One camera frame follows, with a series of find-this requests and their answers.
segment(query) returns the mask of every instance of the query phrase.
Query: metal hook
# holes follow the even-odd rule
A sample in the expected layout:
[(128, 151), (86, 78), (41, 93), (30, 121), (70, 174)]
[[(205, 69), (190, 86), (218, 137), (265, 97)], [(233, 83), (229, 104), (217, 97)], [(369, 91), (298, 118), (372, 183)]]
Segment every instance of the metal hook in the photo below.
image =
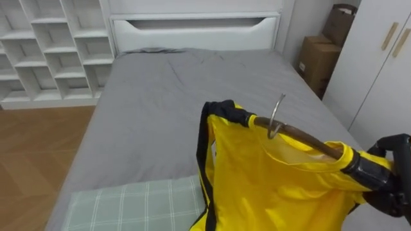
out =
[(267, 137), (268, 137), (268, 139), (273, 139), (275, 137), (275, 135), (277, 135), (278, 131), (280, 130), (280, 128), (282, 126), (282, 124), (277, 124), (277, 126), (274, 129), (272, 127), (273, 122), (274, 122), (275, 114), (277, 113), (277, 110), (278, 110), (278, 106), (280, 105), (280, 103), (282, 102), (284, 97), (285, 97), (285, 94), (281, 94), (280, 98), (278, 99), (278, 101), (275, 104), (275, 107), (272, 111), (271, 118), (270, 118), (270, 123), (268, 124), (268, 128), (267, 128)]

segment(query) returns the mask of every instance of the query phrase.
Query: headboard slot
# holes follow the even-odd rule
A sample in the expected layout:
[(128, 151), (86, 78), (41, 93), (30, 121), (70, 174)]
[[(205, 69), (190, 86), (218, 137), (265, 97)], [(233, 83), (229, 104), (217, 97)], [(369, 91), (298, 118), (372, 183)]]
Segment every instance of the headboard slot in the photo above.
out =
[(139, 30), (172, 30), (195, 28), (251, 28), (264, 18), (245, 19), (174, 19), (174, 20), (127, 20)]

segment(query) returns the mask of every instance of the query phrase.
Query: white shelf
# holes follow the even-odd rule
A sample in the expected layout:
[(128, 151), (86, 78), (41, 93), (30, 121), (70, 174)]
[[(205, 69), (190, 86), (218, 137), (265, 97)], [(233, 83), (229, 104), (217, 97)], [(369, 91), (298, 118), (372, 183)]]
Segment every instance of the white shelf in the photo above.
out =
[(47, 66), (35, 39), (4, 40), (3, 46), (14, 67)]
[(74, 53), (77, 52), (77, 48), (67, 43), (55, 43), (44, 48), (43, 52), (47, 53)]
[(42, 90), (36, 95), (34, 101), (48, 101), (59, 99), (62, 99), (62, 97), (58, 90)]
[(19, 80), (19, 76), (13, 69), (0, 70), (0, 81), (3, 80)]
[(104, 38), (108, 37), (106, 29), (80, 29), (73, 32), (73, 37), (78, 38)]
[(114, 58), (108, 54), (87, 55), (84, 58), (84, 65), (105, 65), (111, 64)]
[(30, 101), (30, 98), (27, 96), (27, 93), (24, 90), (17, 90), (10, 92), (1, 102), (22, 102)]
[(24, 10), (19, 1), (0, 1), (0, 39), (34, 39)]
[(59, 0), (21, 0), (21, 5), (33, 24), (67, 22)]
[(66, 23), (35, 24), (34, 32), (44, 53), (76, 52), (74, 40)]
[(15, 40), (15, 39), (35, 39), (36, 36), (31, 30), (11, 30), (6, 32), (0, 40)]
[(89, 88), (70, 89), (64, 99), (92, 99)]
[(100, 0), (0, 0), (4, 109), (95, 105), (114, 60)]
[(108, 38), (76, 38), (75, 41), (84, 65), (104, 65), (113, 62)]
[(22, 58), (14, 67), (47, 67), (47, 63), (43, 56), (29, 56)]
[(67, 23), (66, 18), (61, 18), (61, 17), (41, 17), (41, 18), (36, 18), (31, 21), (32, 24), (47, 24), (47, 23)]
[(85, 78), (85, 73), (82, 67), (63, 67), (59, 71), (57, 71), (54, 78)]

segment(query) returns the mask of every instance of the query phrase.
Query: wooden floor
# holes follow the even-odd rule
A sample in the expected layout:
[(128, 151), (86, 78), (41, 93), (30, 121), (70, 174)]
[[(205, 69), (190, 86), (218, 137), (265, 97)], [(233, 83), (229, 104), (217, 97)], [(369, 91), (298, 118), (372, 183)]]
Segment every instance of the wooden floor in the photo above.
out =
[(94, 107), (0, 111), (0, 230), (43, 230)]

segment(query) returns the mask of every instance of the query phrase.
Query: wooden hanger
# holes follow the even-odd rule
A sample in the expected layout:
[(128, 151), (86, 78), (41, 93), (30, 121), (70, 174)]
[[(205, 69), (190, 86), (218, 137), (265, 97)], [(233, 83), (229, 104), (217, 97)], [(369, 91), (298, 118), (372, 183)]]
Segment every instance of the wooden hanger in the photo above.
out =
[(256, 126), (260, 126), (263, 128), (267, 129), (267, 137), (269, 139), (273, 139), (277, 133), (282, 133), (285, 134), (305, 145), (308, 145), (317, 151), (322, 152), (323, 154), (334, 158), (338, 160), (342, 156), (342, 152), (339, 150), (336, 150), (334, 148), (331, 148), (327, 145), (325, 145), (323, 142), (319, 141), (317, 138), (313, 137), (312, 135), (301, 131), (298, 128), (295, 128), (291, 125), (282, 123), (280, 121), (276, 121), (274, 119), (275, 114), (278, 110), (278, 107), (281, 103), (281, 101), (284, 99), (285, 94), (282, 94), (278, 102), (276, 103), (271, 118), (265, 118), (265, 117), (257, 117), (254, 120), (254, 124)]

